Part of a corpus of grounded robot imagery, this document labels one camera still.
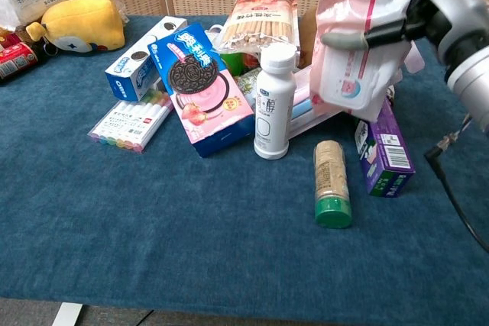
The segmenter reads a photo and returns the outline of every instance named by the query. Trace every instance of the bottle label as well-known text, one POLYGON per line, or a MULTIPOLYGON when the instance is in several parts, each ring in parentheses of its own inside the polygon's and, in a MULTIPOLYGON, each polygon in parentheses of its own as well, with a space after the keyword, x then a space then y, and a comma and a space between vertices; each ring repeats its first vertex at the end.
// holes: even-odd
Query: bottle label
POLYGON ((343 149, 333 141, 323 141, 314 153, 316 200, 326 195, 349 200, 343 149))
POLYGON ((269 152, 281 151, 289 140, 293 95, 287 100, 280 97, 264 89, 257 91, 255 142, 269 152))
POLYGON ((0 52, 0 77, 6 78, 20 70, 27 69, 37 61, 34 51, 23 42, 10 46, 0 52))

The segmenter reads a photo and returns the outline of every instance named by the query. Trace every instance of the blue carpet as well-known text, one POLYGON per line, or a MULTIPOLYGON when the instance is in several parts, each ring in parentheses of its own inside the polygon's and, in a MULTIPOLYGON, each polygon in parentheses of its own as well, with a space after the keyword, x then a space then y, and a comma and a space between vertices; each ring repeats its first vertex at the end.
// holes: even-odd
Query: blue carpet
MULTIPOLYGON (((158 18, 132 17, 132 45, 158 18)), ((202 26, 224 18, 190 17, 202 26)), ((394 111, 417 173, 398 199, 366 195, 339 115, 262 160, 248 138, 199 158, 172 114, 142 155, 86 134, 114 105, 122 51, 64 53, 0 88, 0 296, 216 315, 388 325, 489 324, 489 255, 423 153, 464 109, 426 42, 394 111), (345 148, 353 225, 314 223, 313 148, 345 148)), ((489 145, 475 126, 442 163, 489 240, 489 145)))

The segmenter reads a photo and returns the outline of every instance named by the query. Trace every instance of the white plastic bottle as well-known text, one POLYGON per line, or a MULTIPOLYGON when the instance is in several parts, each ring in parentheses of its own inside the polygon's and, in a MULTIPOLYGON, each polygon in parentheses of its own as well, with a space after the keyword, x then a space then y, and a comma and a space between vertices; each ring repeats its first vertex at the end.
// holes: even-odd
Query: white plastic bottle
POLYGON ((261 51, 257 77, 254 151, 266 160, 278 160, 289 149, 290 117, 296 81, 296 48, 271 44, 261 51))

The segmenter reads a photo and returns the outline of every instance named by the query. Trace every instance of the gray floor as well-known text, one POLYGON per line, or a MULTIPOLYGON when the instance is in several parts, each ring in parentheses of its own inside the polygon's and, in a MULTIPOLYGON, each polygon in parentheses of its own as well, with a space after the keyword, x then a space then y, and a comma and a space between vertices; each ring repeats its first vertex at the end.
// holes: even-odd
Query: gray floor
MULTIPOLYGON (((60 303, 0 299, 1 326, 51 326, 60 303)), ((84 306, 76 326, 135 326, 148 310, 84 306)), ((141 326, 320 326, 321 324, 154 312, 141 326)))

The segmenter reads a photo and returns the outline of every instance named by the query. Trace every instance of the pink oreo box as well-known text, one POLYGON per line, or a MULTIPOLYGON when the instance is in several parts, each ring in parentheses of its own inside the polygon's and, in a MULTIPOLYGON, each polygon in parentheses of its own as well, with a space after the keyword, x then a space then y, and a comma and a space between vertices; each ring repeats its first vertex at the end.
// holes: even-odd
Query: pink oreo box
POLYGON ((254 132, 253 111, 200 24, 147 47, 201 157, 254 132))

